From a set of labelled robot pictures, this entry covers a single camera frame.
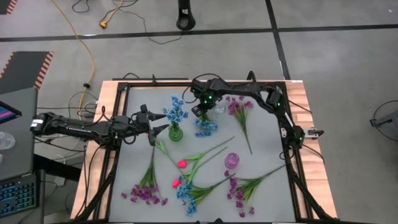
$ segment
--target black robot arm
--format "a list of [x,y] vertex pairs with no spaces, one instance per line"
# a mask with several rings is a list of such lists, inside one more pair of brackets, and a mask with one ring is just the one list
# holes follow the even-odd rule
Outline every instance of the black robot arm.
[[147,133],[149,144],[155,145],[155,137],[168,124],[151,129],[149,121],[164,118],[164,114],[154,114],[148,111],[146,105],[134,113],[131,118],[115,116],[106,121],[81,121],[70,119],[52,112],[41,113],[34,117],[30,130],[36,136],[50,134],[66,134],[86,140],[94,140],[100,147],[115,150],[124,138]]
[[[277,117],[285,129],[286,138],[291,148],[301,149],[303,146],[304,131],[300,126],[294,125],[287,114],[282,90],[277,87],[258,83],[255,80],[239,85],[230,85],[221,78],[214,78],[207,82],[192,80],[190,91],[195,98],[200,100],[200,104],[192,108],[192,112],[196,116],[201,116],[212,109],[216,102],[223,98],[223,95],[250,96],[257,101],[261,108]],[[262,91],[268,92],[265,101],[261,96]]]

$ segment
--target concrete floor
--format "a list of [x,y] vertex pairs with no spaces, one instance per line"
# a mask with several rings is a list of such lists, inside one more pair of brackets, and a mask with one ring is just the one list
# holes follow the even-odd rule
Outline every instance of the concrete floor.
[[[117,12],[106,30],[98,26],[113,8],[110,0],[89,1],[91,10],[75,14],[75,1],[57,1],[79,34],[143,32],[142,21]],[[398,24],[394,0],[273,0],[279,27],[357,26]],[[173,31],[176,0],[139,1],[129,10],[147,19],[149,32]],[[270,28],[262,0],[192,0],[196,30]],[[10,16],[0,16],[1,37],[72,35],[68,24],[48,0],[19,0]],[[176,37],[156,37],[166,41]],[[370,127],[369,119],[383,102],[398,95],[397,29],[280,33],[290,76],[304,80],[315,125],[325,130],[320,138],[336,211],[342,220],[395,223],[398,208],[397,143]],[[245,78],[253,70],[258,78],[283,80],[271,33],[190,35],[166,45],[144,37],[85,41],[96,60],[91,92],[98,96],[103,80],[134,72],[140,77],[188,77],[213,72],[224,78]],[[55,52],[39,106],[67,106],[81,91],[91,71],[85,49],[74,40],[1,42],[0,63],[18,50]],[[72,101],[77,106],[78,98]],[[381,115],[398,109],[398,104]],[[57,111],[67,115],[67,111]],[[398,138],[398,134],[389,132]],[[75,139],[59,139],[65,147]],[[50,158],[65,151],[38,145],[36,153]],[[46,213],[62,211],[67,184],[48,203]],[[65,213],[46,218],[65,219]]]

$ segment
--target yellow extension cord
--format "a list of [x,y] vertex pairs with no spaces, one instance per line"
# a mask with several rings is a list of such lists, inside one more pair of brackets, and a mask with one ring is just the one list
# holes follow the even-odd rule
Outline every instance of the yellow extension cord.
[[107,27],[108,22],[112,19],[114,13],[115,13],[117,10],[119,10],[120,6],[122,6],[123,1],[124,1],[124,0],[121,0],[121,1],[120,1],[119,6],[118,6],[116,9],[114,9],[114,11],[112,12],[111,16],[110,16],[107,20],[105,20],[104,22],[100,22],[100,23],[99,23],[99,26],[102,27],[102,29],[105,29],[105,28]]
[[[79,36],[77,35],[75,28],[73,28],[72,23],[69,21],[68,17],[65,15],[65,13],[63,13],[63,11],[60,9],[60,7],[58,6],[57,3],[55,3],[54,0],[51,0],[52,3],[54,4],[55,7],[57,7],[57,9],[61,12],[61,14],[63,15],[63,17],[67,20],[67,22],[70,25],[70,28],[72,28],[72,31],[76,37],[77,40],[79,40],[81,42],[81,44],[83,44],[83,46],[85,46],[87,52],[89,53],[90,57],[91,57],[91,64],[92,64],[92,69],[91,69],[91,75],[90,78],[88,79],[87,83],[90,84],[90,82],[92,81],[93,77],[94,77],[94,73],[95,73],[95,61],[94,61],[94,57],[93,54],[91,53],[91,51],[89,50],[89,48],[87,47],[87,45],[79,38]],[[81,98],[80,98],[80,102],[79,102],[79,112],[81,112],[81,107],[83,106],[83,100],[85,97],[85,93],[86,93],[87,87],[84,87],[83,89],[83,93],[81,94]]]

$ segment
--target computer keyboard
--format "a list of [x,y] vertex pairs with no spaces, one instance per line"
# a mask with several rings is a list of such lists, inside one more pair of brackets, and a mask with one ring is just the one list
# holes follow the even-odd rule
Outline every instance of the computer keyboard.
[[0,218],[37,207],[35,174],[0,182]]

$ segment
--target wooden table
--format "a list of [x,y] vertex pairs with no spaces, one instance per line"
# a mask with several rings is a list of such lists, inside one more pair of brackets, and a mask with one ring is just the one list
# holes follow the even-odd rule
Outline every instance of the wooden table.
[[[101,107],[105,106],[106,111],[105,114],[107,117],[111,117],[113,114],[114,103],[116,99],[116,93],[119,82],[131,82],[131,83],[151,83],[152,81],[144,81],[144,80],[131,80],[131,81],[105,81],[102,84],[101,93],[99,94],[99,100],[97,105],[96,114],[94,120],[96,121],[101,116]],[[167,80],[167,81],[157,81],[158,83],[162,82],[190,82],[187,80]],[[242,82],[238,80],[229,81],[229,82]],[[269,80],[261,80],[259,82],[272,82]],[[285,81],[287,87],[287,93],[289,100],[303,106],[306,109],[310,109],[307,95],[305,93],[303,81]],[[122,94],[120,99],[120,107],[118,110],[118,114],[122,113],[123,105],[124,105],[124,94]],[[303,128],[311,128],[314,127],[314,123],[312,120],[312,115],[298,106],[290,104],[290,109],[293,115],[293,120],[296,125],[299,125]],[[305,139],[304,144],[313,148],[314,150],[320,152],[319,143],[317,140]],[[91,158],[98,145],[94,141],[90,141],[86,150],[86,164],[89,164]],[[323,207],[323,209],[332,217],[336,217],[335,206],[333,203],[333,199],[331,197],[331,192],[329,188],[328,177],[326,176],[325,166],[323,165],[322,159],[319,158],[314,152],[308,150],[303,147],[300,151],[305,179],[307,182],[307,188],[314,196],[315,200]],[[88,187],[88,203],[94,197],[95,193],[98,190],[101,169],[104,162],[105,150],[99,150],[93,159],[93,163],[90,170],[90,184]],[[113,164],[113,159],[109,160],[108,172],[110,171]],[[88,176],[88,165],[86,166],[86,173]],[[300,213],[302,218],[307,217],[305,213],[305,206],[303,202],[303,197],[299,189],[297,189],[298,200],[300,205]],[[106,215],[106,206],[108,203],[108,195],[109,188],[103,195],[103,200],[101,203],[101,208],[99,211],[99,218],[105,218]],[[82,203],[85,197],[85,175],[84,171],[81,172],[80,181],[76,192],[75,202],[73,204],[71,218],[75,218],[77,213],[79,212]]]

